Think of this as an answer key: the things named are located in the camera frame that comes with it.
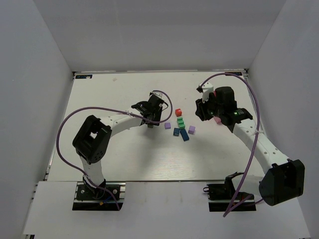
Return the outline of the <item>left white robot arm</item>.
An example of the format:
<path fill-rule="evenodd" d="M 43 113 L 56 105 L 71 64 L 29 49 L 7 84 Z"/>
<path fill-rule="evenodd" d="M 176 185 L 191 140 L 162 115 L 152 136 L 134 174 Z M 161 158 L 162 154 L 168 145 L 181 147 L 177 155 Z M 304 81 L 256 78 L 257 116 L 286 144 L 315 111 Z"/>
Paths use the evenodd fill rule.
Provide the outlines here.
<path fill-rule="evenodd" d="M 88 174 L 83 176 L 83 182 L 91 191 L 99 190 L 98 187 L 106 185 L 101 159 L 106 153 L 110 138 L 144 124 L 149 124 L 150 127 L 159 125 L 162 106 L 165 104 L 161 98 L 161 93 L 150 93 L 147 101 L 132 105 L 124 114 L 102 119 L 91 115 L 85 119 L 72 145 L 80 156 L 84 171 Z"/>

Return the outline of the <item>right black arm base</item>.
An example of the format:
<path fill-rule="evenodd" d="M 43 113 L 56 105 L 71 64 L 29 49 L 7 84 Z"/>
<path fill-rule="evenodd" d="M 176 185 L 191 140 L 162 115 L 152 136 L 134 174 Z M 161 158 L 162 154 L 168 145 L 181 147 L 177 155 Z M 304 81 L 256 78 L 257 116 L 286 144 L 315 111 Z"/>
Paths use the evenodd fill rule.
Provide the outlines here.
<path fill-rule="evenodd" d="M 210 212 L 225 212 L 236 189 L 232 179 L 237 179 L 243 172 L 235 172 L 225 178 L 223 182 L 208 183 L 203 192 L 208 195 L 208 206 Z M 254 196 L 251 196 L 243 204 L 234 209 L 235 212 L 256 211 Z"/>

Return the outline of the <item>red wood cube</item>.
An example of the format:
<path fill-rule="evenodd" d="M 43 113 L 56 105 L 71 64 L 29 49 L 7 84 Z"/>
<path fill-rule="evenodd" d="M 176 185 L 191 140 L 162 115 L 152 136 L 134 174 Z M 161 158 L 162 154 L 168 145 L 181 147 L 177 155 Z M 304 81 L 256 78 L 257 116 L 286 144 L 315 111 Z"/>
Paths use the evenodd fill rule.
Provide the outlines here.
<path fill-rule="evenodd" d="M 182 110 L 181 110 L 181 109 L 176 109 L 176 110 L 175 110 L 175 115 L 176 115 L 177 117 L 182 116 Z"/>

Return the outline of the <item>pink plastic box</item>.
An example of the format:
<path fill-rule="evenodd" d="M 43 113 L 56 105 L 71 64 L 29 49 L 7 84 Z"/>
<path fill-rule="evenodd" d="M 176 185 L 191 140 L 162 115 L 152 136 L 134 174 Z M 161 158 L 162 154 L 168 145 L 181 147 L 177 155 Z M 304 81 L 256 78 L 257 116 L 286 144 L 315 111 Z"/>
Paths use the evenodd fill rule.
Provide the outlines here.
<path fill-rule="evenodd" d="M 217 99 L 217 96 L 216 96 L 217 93 L 215 90 L 213 94 L 214 94 L 214 117 L 213 118 L 217 124 L 221 124 L 221 118 L 218 116 L 218 111 L 220 109 L 220 102 Z"/>

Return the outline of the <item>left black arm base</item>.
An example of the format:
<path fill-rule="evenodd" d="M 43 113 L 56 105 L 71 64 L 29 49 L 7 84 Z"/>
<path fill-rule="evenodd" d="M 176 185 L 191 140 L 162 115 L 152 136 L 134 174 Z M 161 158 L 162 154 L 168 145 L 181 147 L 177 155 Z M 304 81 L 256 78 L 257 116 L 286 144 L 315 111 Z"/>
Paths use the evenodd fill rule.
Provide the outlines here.
<path fill-rule="evenodd" d="M 125 183 L 107 183 L 107 188 L 115 196 L 116 202 L 110 193 L 95 189 L 93 192 L 83 182 L 78 182 L 73 201 L 73 211 L 118 211 L 122 208 L 125 198 Z"/>

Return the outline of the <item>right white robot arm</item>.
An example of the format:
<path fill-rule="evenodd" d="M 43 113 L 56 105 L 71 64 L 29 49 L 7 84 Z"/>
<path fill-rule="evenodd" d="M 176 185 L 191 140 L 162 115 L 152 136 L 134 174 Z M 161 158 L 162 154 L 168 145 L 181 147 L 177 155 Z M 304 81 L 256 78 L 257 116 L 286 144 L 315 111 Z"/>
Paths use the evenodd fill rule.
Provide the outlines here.
<path fill-rule="evenodd" d="M 304 192 L 305 166 L 299 160 L 291 160 L 279 151 L 245 109 L 239 108 L 231 87 L 213 88 L 209 83 L 199 86 L 202 97 L 196 100 L 195 114 L 202 120 L 219 118 L 235 136 L 253 153 L 264 176 L 234 173 L 225 178 L 230 195 L 237 188 L 245 193 L 261 196 L 270 206 L 299 197 Z"/>

